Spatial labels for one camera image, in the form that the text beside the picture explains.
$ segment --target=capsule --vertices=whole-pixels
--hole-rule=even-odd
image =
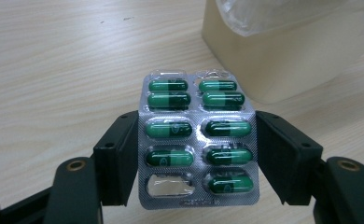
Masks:
[[[151,166],[190,166],[193,155],[184,150],[155,150],[147,154],[147,164]]]
[[[152,92],[147,104],[152,108],[184,108],[190,104],[190,95],[184,91]]]
[[[199,89],[206,91],[235,91],[237,84],[231,80],[203,80],[200,82]]]
[[[209,136],[243,137],[251,133],[252,127],[243,120],[209,121],[205,131]]]
[[[244,95],[238,91],[208,91],[203,94],[205,106],[239,106],[244,101]]]
[[[150,91],[186,91],[188,82],[183,79],[155,79],[149,82]]]
[[[177,138],[191,135],[188,122],[151,122],[146,126],[147,136],[151,138]]]
[[[253,187],[254,183],[246,175],[217,176],[208,182],[208,188],[214,194],[249,192]]]
[[[252,152],[246,148],[212,148],[206,160],[213,165],[246,164],[252,160]]]

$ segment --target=screw hole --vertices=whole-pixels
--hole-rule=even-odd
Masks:
[[[113,143],[106,143],[105,144],[105,147],[114,147],[115,146],[115,144],[113,144]]]
[[[360,169],[359,166],[352,161],[337,161],[337,164],[344,170],[358,171]]]
[[[71,161],[66,165],[68,171],[78,171],[86,165],[85,161]]]

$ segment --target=beige bin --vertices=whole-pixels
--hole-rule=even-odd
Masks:
[[[364,10],[321,18],[244,37],[207,0],[203,39],[251,99],[274,103],[339,75],[364,53]]]

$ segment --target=wooden table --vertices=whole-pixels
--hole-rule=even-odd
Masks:
[[[116,117],[136,110],[159,68],[221,68],[201,39],[204,1],[0,0],[0,206],[49,187],[57,166],[90,156]],[[284,117],[324,147],[364,163],[364,55],[313,90],[258,110]],[[262,173],[253,206],[147,211],[135,183],[105,223],[313,223],[282,206]]]

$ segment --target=pill blister pack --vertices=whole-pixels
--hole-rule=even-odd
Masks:
[[[139,106],[141,204],[166,209],[256,203],[256,135],[255,110],[229,72],[151,72]]]

